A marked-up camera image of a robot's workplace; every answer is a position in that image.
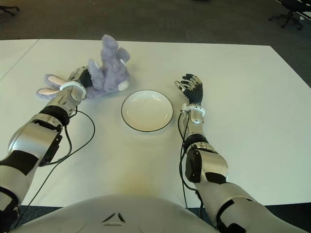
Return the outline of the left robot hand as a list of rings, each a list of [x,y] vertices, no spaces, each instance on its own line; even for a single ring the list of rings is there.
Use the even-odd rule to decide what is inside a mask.
[[[91,87],[93,85],[91,74],[88,67],[85,66],[75,69],[70,74],[68,81],[79,82],[84,88]]]

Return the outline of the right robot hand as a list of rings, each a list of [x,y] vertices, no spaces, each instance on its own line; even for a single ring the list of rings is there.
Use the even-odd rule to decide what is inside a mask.
[[[181,81],[175,81],[175,86],[189,100],[189,104],[201,105],[203,100],[203,83],[193,74],[186,74]]]

